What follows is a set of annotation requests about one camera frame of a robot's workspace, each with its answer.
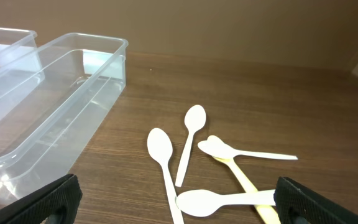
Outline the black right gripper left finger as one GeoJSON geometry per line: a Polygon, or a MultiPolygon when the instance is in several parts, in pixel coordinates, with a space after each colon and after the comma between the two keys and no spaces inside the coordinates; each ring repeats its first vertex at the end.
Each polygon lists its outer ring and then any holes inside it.
{"type": "Polygon", "coordinates": [[[0,224],[72,224],[82,195],[77,176],[67,174],[0,209],[0,224]]]}

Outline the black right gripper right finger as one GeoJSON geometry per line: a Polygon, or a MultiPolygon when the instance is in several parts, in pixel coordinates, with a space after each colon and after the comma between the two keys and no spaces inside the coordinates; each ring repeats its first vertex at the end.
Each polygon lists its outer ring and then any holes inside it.
{"type": "Polygon", "coordinates": [[[358,215],[289,177],[279,177],[275,193],[282,224],[358,224],[358,215]]]}

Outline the yellow plastic spoon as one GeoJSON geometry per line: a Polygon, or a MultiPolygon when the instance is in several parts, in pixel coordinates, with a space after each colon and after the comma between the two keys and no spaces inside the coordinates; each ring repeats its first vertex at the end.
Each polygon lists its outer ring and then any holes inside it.
{"type": "MultiPolygon", "coordinates": [[[[216,141],[218,143],[224,143],[221,139],[219,139],[215,135],[210,135],[208,137],[209,141],[216,141]]],[[[241,184],[242,188],[246,192],[257,192],[256,186],[248,179],[248,177],[241,171],[238,165],[235,163],[233,159],[221,159],[218,157],[214,157],[217,161],[222,162],[223,164],[227,165],[228,168],[232,171],[235,175],[239,183],[241,184]]],[[[281,224],[280,219],[278,217],[277,212],[272,206],[268,205],[255,205],[254,206],[257,213],[260,215],[261,219],[264,223],[267,224],[281,224]]]]}

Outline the white plastic spoon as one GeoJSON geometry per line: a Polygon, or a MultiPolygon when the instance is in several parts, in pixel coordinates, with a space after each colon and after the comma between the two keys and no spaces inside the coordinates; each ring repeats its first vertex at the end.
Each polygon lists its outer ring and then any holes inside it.
{"type": "Polygon", "coordinates": [[[199,189],[181,193],[176,204],[178,208],[194,217],[207,217],[226,205],[269,205],[275,206],[274,190],[263,190],[238,194],[217,194],[199,189]]]}
{"type": "Polygon", "coordinates": [[[204,127],[206,123],[206,112],[201,105],[192,106],[185,115],[185,126],[188,130],[188,137],[183,148],[183,152],[178,165],[175,186],[181,187],[185,178],[186,170],[191,155],[191,146],[194,135],[197,131],[204,127]]]}
{"type": "Polygon", "coordinates": [[[168,168],[169,160],[173,153],[172,142],[167,133],[160,128],[153,128],[147,137],[147,149],[152,159],[157,161],[163,173],[168,204],[174,224],[184,224],[181,210],[176,205],[175,186],[168,168]]]}
{"type": "Polygon", "coordinates": [[[234,149],[225,143],[218,143],[216,141],[200,141],[198,147],[210,156],[218,157],[221,159],[233,159],[236,156],[250,156],[260,157],[266,159],[278,159],[278,160],[298,160],[296,156],[287,154],[275,154],[269,152],[254,152],[254,151],[242,151],[234,149]]]}

